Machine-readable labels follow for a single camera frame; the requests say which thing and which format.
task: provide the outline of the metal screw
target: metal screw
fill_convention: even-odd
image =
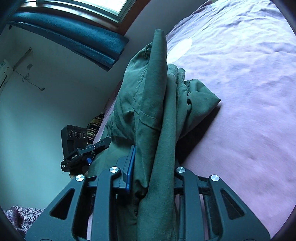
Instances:
[[[112,172],[112,173],[116,173],[118,171],[119,171],[119,168],[118,167],[111,167],[110,168],[110,172]]]
[[[84,176],[79,174],[79,175],[76,176],[75,180],[78,181],[78,182],[81,182],[81,181],[84,180]]]
[[[212,179],[214,182],[217,182],[217,181],[220,180],[220,177],[217,176],[217,175],[212,175],[212,176],[211,176],[211,179]]]
[[[177,167],[177,172],[183,173],[183,172],[185,172],[185,168],[184,167]]]

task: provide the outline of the camera lens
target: camera lens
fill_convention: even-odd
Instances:
[[[76,135],[76,137],[79,139],[79,138],[81,137],[81,133],[80,133],[80,131],[76,131],[75,135]]]

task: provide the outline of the black clamp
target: black clamp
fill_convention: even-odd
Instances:
[[[128,156],[119,158],[115,167],[104,170],[100,176],[77,175],[34,222],[25,239],[87,241],[90,213],[86,210],[95,193],[91,241],[116,241],[115,199],[131,190],[135,148],[132,146]],[[270,241],[264,225],[217,175],[204,178],[178,167],[174,194],[180,195],[179,241],[205,240],[200,194],[209,240]]]
[[[107,149],[111,143],[111,138],[106,137],[103,140],[88,145],[85,148],[77,148],[69,155],[67,155],[61,162],[61,169],[63,172],[72,172],[85,165],[90,165],[96,154]]]

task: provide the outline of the green fabric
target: green fabric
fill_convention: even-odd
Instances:
[[[199,80],[184,82],[185,71],[167,65],[164,32],[130,61],[88,176],[114,166],[136,145],[133,187],[117,197],[119,241],[178,240],[173,193],[175,146],[219,103]]]

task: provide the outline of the pink bedsheet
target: pink bedsheet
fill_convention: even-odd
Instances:
[[[292,29],[269,0],[218,0],[177,24],[167,41],[168,63],[222,100],[179,141],[177,156],[196,175],[219,175],[273,237],[296,204]]]

